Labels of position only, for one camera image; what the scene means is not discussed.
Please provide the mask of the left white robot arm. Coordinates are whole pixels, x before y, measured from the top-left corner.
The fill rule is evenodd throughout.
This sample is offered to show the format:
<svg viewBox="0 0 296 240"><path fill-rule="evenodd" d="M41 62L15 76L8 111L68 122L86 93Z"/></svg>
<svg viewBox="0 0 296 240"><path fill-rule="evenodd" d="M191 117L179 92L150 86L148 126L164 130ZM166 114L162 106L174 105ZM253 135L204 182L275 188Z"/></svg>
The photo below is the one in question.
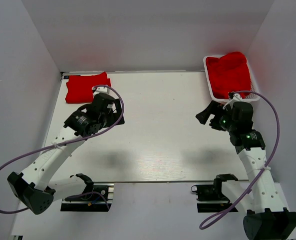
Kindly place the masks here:
<svg viewBox="0 0 296 240"><path fill-rule="evenodd" d="M102 129L124 124L124 103L106 93L98 93L92 103L74 111L64 122L51 149L20 173L12 172L7 181L14 195L35 215L43 213L57 200L94 195L92 179L82 173L52 181L53 175L72 153Z"/></svg>

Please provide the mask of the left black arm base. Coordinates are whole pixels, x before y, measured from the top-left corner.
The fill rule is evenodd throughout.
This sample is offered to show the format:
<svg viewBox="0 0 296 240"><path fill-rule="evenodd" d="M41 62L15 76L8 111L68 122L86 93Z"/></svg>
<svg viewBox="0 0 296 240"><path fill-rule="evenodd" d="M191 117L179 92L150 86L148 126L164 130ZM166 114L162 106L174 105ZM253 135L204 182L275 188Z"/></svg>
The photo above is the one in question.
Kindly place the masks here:
<svg viewBox="0 0 296 240"><path fill-rule="evenodd" d="M96 194L88 194L77 198L67 198L62 200L60 211L61 212L85 212L85 213L103 213L108 212L112 205L114 184L112 183L99 183L92 187L93 192L98 192L104 196L108 203L106 206L103 198Z"/></svg>

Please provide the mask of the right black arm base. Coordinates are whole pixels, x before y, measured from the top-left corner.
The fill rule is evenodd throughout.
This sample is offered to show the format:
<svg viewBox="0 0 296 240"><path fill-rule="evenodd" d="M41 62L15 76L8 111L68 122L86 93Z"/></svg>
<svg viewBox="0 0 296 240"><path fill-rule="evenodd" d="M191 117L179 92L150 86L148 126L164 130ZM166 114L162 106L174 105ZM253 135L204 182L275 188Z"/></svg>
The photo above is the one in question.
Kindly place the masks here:
<svg viewBox="0 0 296 240"><path fill-rule="evenodd" d="M212 184L191 186L191 193L197 196L198 213L218 213L232 205L222 193L222 183L227 181L238 181L238 179L233 174L219 174Z"/></svg>

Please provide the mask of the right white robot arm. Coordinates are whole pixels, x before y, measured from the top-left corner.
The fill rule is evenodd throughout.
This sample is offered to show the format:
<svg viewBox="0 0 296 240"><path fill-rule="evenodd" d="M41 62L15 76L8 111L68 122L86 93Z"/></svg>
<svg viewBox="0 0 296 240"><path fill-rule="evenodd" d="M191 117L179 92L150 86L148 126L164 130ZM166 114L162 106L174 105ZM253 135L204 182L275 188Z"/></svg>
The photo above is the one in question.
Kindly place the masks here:
<svg viewBox="0 0 296 240"><path fill-rule="evenodd" d="M243 100L231 100L226 105L211 101L196 115L205 124L210 115L210 127L229 133L250 184L243 189L232 174L214 179L214 195L232 202L229 209L245 212L243 228L250 240L286 240L296 228L296 212L283 204L268 166L266 146L260 132L253 129L253 107Z"/></svg>

